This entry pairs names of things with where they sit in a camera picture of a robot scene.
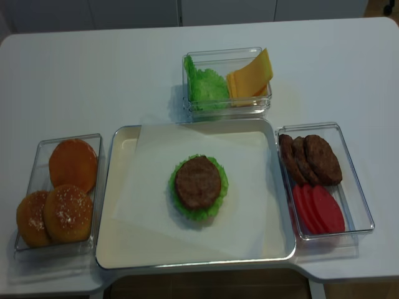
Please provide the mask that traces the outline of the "brown meat patty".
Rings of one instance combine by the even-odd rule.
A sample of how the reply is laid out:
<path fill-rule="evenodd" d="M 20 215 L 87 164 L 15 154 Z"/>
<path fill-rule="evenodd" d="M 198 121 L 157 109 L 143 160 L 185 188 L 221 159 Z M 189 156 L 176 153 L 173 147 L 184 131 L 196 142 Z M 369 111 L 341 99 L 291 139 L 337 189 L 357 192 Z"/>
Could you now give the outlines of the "brown meat patty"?
<path fill-rule="evenodd" d="M 307 162 L 321 184 L 335 186 L 341 182 L 339 161 L 325 139 L 319 135 L 307 135 L 304 138 L 304 149 Z"/>
<path fill-rule="evenodd" d="M 310 167 L 310 164 L 307 162 L 307 158 L 305 155 L 304 149 L 304 138 L 298 136 L 292 142 L 292 150 L 294 154 L 294 158 L 296 160 L 299 171 L 306 178 L 309 184 L 315 186 L 320 184 L 320 180 L 317 175 L 313 172 Z"/>
<path fill-rule="evenodd" d="M 292 179 L 299 185 L 303 186 L 308 183 L 308 180 L 302 175 L 292 149 L 293 139 L 289 135 L 279 135 L 279 146 L 281 157 L 284 165 L 291 175 Z"/>
<path fill-rule="evenodd" d="M 191 211 L 211 207 L 221 192 L 221 176 L 206 157 L 197 156 L 177 170 L 174 188 L 182 205 Z"/>

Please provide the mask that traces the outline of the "green lettuce leaf on tray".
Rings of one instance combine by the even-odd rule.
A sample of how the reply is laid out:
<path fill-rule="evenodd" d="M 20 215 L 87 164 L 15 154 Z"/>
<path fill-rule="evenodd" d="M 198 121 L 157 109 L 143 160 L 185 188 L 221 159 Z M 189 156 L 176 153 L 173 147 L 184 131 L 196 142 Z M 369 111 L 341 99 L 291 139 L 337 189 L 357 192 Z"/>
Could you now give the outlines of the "green lettuce leaf on tray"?
<path fill-rule="evenodd" d="M 207 209 L 199 209 L 195 211 L 191 211 L 186 209 L 180 200 L 178 199 L 178 196 L 175 192 L 174 188 L 174 178 L 176 175 L 177 170 L 183 165 L 184 162 L 188 161 L 191 158 L 197 157 L 197 156 L 205 156 L 205 155 L 200 155 L 200 154 L 195 154 L 193 156 L 188 157 L 188 159 L 182 161 L 180 164 L 176 165 L 175 170 L 172 172 L 170 179 L 169 179 L 169 190 L 171 194 L 171 200 L 173 201 L 174 206 L 181 212 L 187 219 L 191 221 L 197 221 L 197 222 L 202 222 L 202 221 L 207 221 L 213 217 L 216 217 L 218 215 L 219 209 L 223 204 L 223 199 L 226 197 L 228 193 L 228 188 L 229 188 L 229 181 L 227 174 L 223 168 L 222 165 L 220 165 L 217 160 L 214 157 L 206 156 L 218 169 L 220 176 L 221 176 L 221 192 L 220 195 L 217 197 L 216 202 L 209 208 Z"/>

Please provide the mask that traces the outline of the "green lettuce pile in container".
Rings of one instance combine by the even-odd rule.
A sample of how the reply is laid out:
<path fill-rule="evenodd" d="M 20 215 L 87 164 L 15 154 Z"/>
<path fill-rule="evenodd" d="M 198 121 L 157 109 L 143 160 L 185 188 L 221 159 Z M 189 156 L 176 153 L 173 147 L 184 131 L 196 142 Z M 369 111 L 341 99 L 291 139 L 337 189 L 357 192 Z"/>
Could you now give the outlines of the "green lettuce pile in container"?
<path fill-rule="evenodd" d="M 195 111 L 225 109 L 229 106 L 227 82 L 213 69 L 197 69 L 190 55 L 184 58 L 190 102 Z"/>

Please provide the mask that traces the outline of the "yellow cheese slice stack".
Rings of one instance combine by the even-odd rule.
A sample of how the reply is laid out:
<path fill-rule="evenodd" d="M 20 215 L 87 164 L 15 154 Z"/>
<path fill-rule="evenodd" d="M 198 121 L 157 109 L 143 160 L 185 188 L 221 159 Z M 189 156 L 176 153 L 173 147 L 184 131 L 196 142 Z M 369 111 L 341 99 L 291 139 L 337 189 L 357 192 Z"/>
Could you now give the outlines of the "yellow cheese slice stack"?
<path fill-rule="evenodd" d="M 245 98 L 261 97 L 267 94 L 267 82 L 254 74 L 233 74 L 226 77 L 230 99 L 235 107 L 243 107 Z"/>

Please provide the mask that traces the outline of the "clear lettuce and cheese container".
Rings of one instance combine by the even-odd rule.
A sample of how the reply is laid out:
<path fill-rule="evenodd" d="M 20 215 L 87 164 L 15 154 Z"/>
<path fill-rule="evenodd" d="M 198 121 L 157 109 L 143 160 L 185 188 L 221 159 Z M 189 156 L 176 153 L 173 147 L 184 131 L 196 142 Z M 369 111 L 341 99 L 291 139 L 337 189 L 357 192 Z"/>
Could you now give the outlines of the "clear lettuce and cheese container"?
<path fill-rule="evenodd" d="M 260 116 L 269 109 L 273 71 L 260 47 L 189 52 L 183 57 L 183 106 L 192 119 Z"/>

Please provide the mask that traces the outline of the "yellow cheese slice leaning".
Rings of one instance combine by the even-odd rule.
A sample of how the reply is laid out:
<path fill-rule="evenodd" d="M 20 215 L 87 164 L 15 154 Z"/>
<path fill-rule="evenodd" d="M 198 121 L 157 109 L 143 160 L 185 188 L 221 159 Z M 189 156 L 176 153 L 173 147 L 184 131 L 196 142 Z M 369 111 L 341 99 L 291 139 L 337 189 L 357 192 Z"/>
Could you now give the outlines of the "yellow cheese slice leaning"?
<path fill-rule="evenodd" d="M 254 74 L 270 82 L 273 78 L 273 71 L 267 49 L 262 50 L 252 62 L 234 73 L 243 75 Z"/>

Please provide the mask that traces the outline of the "white paper sheet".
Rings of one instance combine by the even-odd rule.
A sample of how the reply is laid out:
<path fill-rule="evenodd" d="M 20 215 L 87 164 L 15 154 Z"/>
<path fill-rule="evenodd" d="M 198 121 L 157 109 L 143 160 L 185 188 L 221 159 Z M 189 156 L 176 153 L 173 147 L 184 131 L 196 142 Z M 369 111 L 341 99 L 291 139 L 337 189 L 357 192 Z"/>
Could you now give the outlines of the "white paper sheet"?
<path fill-rule="evenodd" d="M 209 130 L 186 125 L 144 125 L 114 216 L 145 231 L 147 249 L 166 237 L 179 261 L 248 259 L 261 255 L 267 227 L 267 141 L 243 132 L 240 123 L 211 123 Z M 169 178 L 194 154 L 215 158 L 224 168 L 228 193 L 219 212 L 191 221 L 171 201 Z"/>

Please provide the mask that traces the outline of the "red tomato slice left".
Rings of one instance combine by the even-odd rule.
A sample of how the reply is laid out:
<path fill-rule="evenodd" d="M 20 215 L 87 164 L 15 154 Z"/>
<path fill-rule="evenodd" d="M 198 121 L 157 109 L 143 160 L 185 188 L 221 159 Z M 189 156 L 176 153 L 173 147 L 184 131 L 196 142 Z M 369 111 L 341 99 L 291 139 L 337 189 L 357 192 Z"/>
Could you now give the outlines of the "red tomato slice left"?
<path fill-rule="evenodd" d="M 294 202 L 296 205 L 297 212 L 302 219 L 304 225 L 306 226 L 307 230 L 311 234 L 316 234 L 319 231 L 317 230 L 317 227 L 314 225 L 314 222 L 312 218 L 310 217 L 309 210 L 307 208 L 307 205 L 305 203 L 305 199 L 302 193 L 302 189 L 299 185 L 295 185 L 293 189 L 293 196 L 294 196 Z"/>

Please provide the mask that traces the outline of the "red tomato slice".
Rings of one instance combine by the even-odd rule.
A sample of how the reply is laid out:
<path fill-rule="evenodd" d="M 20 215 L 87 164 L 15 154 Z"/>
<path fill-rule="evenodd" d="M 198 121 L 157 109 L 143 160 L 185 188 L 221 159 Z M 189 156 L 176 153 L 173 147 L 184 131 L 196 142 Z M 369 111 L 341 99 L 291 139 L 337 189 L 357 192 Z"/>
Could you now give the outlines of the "red tomato slice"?
<path fill-rule="evenodd" d="M 315 227 L 314 234 L 326 234 L 328 233 L 327 226 L 323 223 L 321 216 L 317 212 L 314 204 L 314 189 L 323 189 L 323 186 L 316 185 L 311 186 L 309 184 L 305 184 L 302 186 L 302 193 L 305 201 L 305 205 L 308 210 L 309 218 L 312 225 Z"/>
<path fill-rule="evenodd" d="M 325 233 L 345 231 L 345 221 L 336 200 L 322 186 L 315 186 L 311 191 L 311 206 Z"/>
<path fill-rule="evenodd" d="M 314 225 L 314 222 L 312 218 L 310 217 L 309 210 L 307 208 L 307 205 L 305 203 L 305 199 L 302 193 L 302 189 L 299 185 L 295 185 L 293 189 L 293 196 L 294 196 L 294 202 L 296 205 L 297 212 L 302 219 L 304 225 L 306 226 L 307 230 L 311 234 L 316 234 L 319 231 L 317 230 L 317 227 Z"/>

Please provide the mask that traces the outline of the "clear patty and tomato container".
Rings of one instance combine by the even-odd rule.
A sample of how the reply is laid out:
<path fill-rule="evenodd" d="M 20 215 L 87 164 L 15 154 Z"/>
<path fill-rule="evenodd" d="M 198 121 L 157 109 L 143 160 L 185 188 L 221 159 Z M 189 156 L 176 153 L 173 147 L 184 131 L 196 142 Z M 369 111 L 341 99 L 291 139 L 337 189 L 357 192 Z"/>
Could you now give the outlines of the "clear patty and tomato container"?
<path fill-rule="evenodd" d="M 298 136 L 319 135 L 325 139 L 336 155 L 342 170 L 342 180 L 338 185 L 320 184 L 336 200 L 345 221 L 345 231 L 333 234 L 311 234 L 300 218 L 294 202 L 293 189 L 298 185 L 287 171 L 281 157 L 279 135 L 289 135 L 293 140 Z M 375 224 L 370 213 L 363 189 L 360 185 L 352 158 L 345 142 L 342 130 L 337 123 L 313 123 L 306 125 L 283 126 L 276 130 L 276 145 L 287 196 L 292 209 L 292 218 L 296 225 L 299 240 L 310 248 L 333 249 L 336 247 L 356 246 L 361 238 L 373 232 Z"/>

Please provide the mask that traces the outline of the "red tomato slice right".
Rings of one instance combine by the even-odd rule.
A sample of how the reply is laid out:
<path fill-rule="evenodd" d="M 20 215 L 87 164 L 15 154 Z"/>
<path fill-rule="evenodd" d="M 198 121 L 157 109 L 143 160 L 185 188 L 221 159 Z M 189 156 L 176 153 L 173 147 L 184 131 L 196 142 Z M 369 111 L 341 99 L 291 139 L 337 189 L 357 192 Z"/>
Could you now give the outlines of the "red tomato slice right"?
<path fill-rule="evenodd" d="M 315 186 L 311 191 L 311 206 L 325 233 L 345 231 L 345 221 L 336 200 L 322 186 Z"/>

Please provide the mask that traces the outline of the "sesame bun top right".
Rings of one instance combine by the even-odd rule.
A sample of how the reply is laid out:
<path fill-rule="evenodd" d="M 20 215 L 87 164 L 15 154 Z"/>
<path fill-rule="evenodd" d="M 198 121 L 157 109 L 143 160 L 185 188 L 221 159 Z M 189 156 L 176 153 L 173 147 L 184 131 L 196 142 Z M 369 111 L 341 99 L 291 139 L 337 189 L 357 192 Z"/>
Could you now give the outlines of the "sesame bun top right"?
<path fill-rule="evenodd" d="M 93 215 L 90 196 L 77 186 L 65 184 L 52 190 L 44 205 L 44 224 L 57 243 L 81 242 L 89 238 Z"/>

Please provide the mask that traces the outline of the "sesame bun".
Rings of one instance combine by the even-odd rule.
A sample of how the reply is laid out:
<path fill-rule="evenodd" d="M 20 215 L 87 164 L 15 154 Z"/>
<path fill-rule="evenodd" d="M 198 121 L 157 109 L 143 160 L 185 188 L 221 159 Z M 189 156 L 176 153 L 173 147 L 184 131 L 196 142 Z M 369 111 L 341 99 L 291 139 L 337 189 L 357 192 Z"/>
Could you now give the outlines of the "sesame bun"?
<path fill-rule="evenodd" d="M 27 195 L 17 207 L 18 231 L 30 247 L 43 247 L 51 243 L 43 216 L 48 193 L 48 191 L 33 192 Z"/>
<path fill-rule="evenodd" d="M 65 184 L 52 190 L 44 205 L 44 224 L 57 243 L 81 242 L 89 238 L 93 215 L 90 196 L 77 186 Z"/>

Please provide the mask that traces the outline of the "clear bun container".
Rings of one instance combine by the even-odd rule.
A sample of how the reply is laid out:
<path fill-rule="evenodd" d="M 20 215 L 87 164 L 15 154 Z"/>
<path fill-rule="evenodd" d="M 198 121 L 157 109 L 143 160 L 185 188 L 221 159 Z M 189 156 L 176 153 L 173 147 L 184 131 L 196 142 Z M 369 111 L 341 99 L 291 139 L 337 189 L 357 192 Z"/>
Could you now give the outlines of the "clear bun container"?
<path fill-rule="evenodd" d="M 97 180 L 95 186 L 91 191 L 86 193 L 90 196 L 93 202 L 92 225 L 89 238 L 85 241 L 72 243 L 57 243 L 51 239 L 51 243 L 47 246 L 30 247 L 24 242 L 17 228 L 17 237 L 14 245 L 15 259 L 29 262 L 34 262 L 36 260 L 61 259 L 64 257 L 87 254 L 95 248 L 99 231 L 104 190 L 103 167 L 105 156 L 103 138 L 100 134 L 41 141 L 37 146 L 26 196 L 36 191 L 48 191 L 50 193 L 55 189 L 50 180 L 49 158 L 59 143 L 69 139 L 81 139 L 87 142 L 94 149 L 98 159 Z"/>

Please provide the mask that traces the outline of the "sesame bun top left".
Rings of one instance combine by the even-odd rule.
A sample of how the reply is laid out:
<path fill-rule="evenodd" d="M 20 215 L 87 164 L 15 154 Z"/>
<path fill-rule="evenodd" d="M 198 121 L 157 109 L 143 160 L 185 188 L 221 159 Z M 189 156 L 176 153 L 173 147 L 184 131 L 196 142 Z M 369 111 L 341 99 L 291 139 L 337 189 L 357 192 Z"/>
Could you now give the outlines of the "sesame bun top left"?
<path fill-rule="evenodd" d="M 30 247 L 43 247 L 51 243 L 43 216 L 48 193 L 48 191 L 33 192 L 27 195 L 17 207 L 18 231 Z"/>

